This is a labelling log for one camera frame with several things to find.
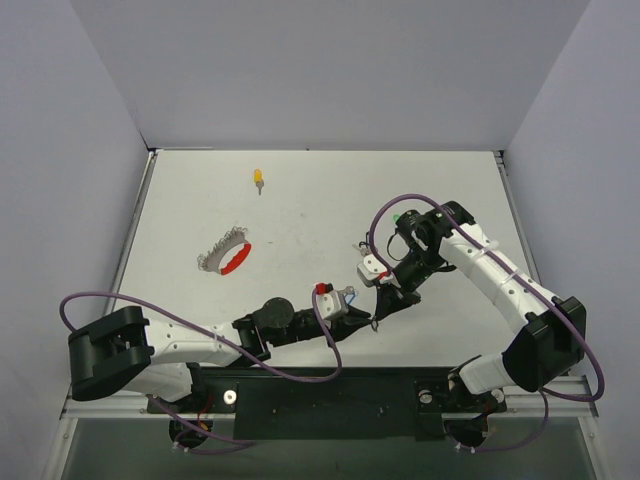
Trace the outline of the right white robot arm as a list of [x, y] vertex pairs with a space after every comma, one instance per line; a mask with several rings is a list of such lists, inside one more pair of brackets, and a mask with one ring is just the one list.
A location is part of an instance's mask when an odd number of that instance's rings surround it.
[[418, 304], [418, 289], [427, 279], [457, 270], [514, 334], [504, 351], [477, 356], [450, 371], [446, 394], [453, 406], [468, 409], [482, 395], [507, 386], [543, 390], [583, 360], [582, 303], [574, 297], [561, 299], [524, 274], [460, 204], [450, 201], [424, 214], [409, 210], [396, 221], [395, 232], [408, 248], [396, 266], [371, 246], [357, 267], [362, 282], [377, 292], [375, 320]]

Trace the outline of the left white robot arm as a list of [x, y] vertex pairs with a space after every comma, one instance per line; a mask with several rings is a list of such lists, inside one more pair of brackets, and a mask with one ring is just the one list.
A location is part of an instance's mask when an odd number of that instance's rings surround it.
[[339, 293], [316, 300], [317, 308], [295, 310], [276, 297], [231, 323], [195, 328], [149, 320], [139, 306], [123, 307], [69, 335], [72, 397], [91, 401], [128, 390], [192, 412], [206, 397], [198, 366], [251, 366], [270, 359], [273, 347], [319, 337], [337, 343], [371, 322], [370, 313]]

